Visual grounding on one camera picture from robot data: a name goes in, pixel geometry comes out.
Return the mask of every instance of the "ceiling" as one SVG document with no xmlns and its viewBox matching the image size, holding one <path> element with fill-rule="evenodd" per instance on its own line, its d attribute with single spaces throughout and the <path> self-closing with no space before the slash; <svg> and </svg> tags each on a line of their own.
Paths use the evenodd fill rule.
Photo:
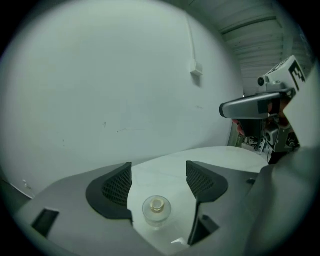
<svg viewBox="0 0 320 256">
<path fill-rule="evenodd" d="M 299 26 L 273 0 L 188 0 L 206 15 L 236 54 L 244 81 L 244 95 L 256 93 L 257 80 L 295 55 L 308 76 L 311 51 Z"/>
</svg>

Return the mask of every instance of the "black slot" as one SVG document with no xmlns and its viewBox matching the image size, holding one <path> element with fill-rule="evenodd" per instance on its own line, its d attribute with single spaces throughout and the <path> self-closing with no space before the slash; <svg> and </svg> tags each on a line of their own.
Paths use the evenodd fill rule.
<svg viewBox="0 0 320 256">
<path fill-rule="evenodd" d="M 32 227 L 46 238 L 58 215 L 58 211 L 44 209 L 36 218 Z"/>
</svg>

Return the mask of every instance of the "wall outlet box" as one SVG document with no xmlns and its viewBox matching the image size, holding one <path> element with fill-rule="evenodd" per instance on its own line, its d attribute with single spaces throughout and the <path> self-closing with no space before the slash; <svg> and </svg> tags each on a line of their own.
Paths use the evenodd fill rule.
<svg viewBox="0 0 320 256">
<path fill-rule="evenodd" d="M 196 62 L 195 59 L 193 59 L 190 64 L 190 73 L 197 77 L 203 75 L 203 66 L 199 62 Z"/>
</svg>

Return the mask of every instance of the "white table surface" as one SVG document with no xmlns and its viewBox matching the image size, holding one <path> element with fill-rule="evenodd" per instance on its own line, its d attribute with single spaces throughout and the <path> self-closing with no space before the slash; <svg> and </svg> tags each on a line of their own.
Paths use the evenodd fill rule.
<svg viewBox="0 0 320 256">
<path fill-rule="evenodd" d="M 261 156 L 246 149 L 220 146 L 182 151 L 133 166 L 128 195 L 133 227 L 165 255 L 189 247 L 186 243 L 195 218 L 196 199 L 187 184 L 186 161 L 252 173 L 259 173 L 268 165 Z M 167 223 L 159 230 L 146 223 L 142 212 L 144 201 L 155 195 L 168 199 L 172 207 Z"/>
</svg>

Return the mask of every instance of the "white wall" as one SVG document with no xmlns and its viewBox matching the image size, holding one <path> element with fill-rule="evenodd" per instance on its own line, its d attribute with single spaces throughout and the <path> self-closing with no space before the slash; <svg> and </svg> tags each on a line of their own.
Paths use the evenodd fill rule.
<svg viewBox="0 0 320 256">
<path fill-rule="evenodd" d="M 76 1 L 42 15 L 0 64 L 0 164 L 28 195 L 107 165 L 228 143 L 243 94 L 215 30 L 158 1 Z M 26 180 L 32 191 L 24 187 Z"/>
</svg>

